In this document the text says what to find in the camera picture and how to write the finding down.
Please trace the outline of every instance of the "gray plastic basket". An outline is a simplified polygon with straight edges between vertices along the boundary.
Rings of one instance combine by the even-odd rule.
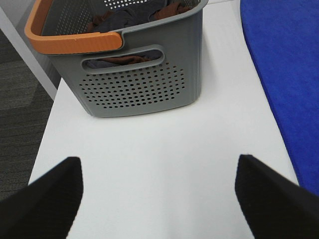
[[[135,2],[140,3],[138,0],[54,0],[45,23],[49,27],[44,30],[55,35],[77,34],[85,30],[93,15]],[[202,9],[207,2],[185,0],[186,6],[193,7],[186,13],[116,30],[123,39],[123,46],[118,50],[48,57],[84,109],[96,117],[139,115],[191,104],[201,89]],[[89,59],[148,50],[159,50],[162,57],[102,69],[83,64]]]

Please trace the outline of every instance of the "basket handle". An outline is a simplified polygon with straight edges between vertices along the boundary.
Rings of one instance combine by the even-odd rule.
[[[87,67],[85,64],[85,61],[87,60],[133,55],[135,53],[141,53],[141,52],[146,52],[151,50],[160,51],[162,53],[162,56],[159,59],[147,61],[143,63],[136,63],[136,64],[130,64],[130,65],[124,65],[124,66],[115,66],[115,67],[108,67],[108,68],[99,68],[99,69],[92,69],[90,67]],[[81,61],[81,66],[82,66],[82,69],[88,74],[106,74],[106,73],[123,72],[123,71],[135,70],[139,68],[156,66],[161,64],[164,61],[164,59],[165,59],[164,48],[161,45],[149,45],[149,46],[134,48],[134,49],[125,50],[121,52],[114,52],[113,54],[98,54],[93,57],[91,56],[88,58],[84,58]]]
[[[75,54],[116,50],[122,47],[117,32],[93,32],[61,36],[41,36],[53,0],[36,0],[24,32],[33,48],[42,54]]]

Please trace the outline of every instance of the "white desk surface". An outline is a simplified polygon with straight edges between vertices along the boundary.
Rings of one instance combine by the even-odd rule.
[[[30,181],[81,158],[84,195],[68,239],[253,238],[234,191],[239,155],[297,180],[244,41],[239,0],[204,8],[202,80],[192,105],[104,119],[61,81]]]

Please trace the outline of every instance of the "gray carpet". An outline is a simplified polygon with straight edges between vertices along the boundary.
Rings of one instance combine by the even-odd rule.
[[[52,104],[0,31],[0,200],[28,185]]]

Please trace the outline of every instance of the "blue mat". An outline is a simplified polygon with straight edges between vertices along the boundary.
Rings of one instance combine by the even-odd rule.
[[[241,18],[299,184],[319,195],[319,0],[241,0]]]

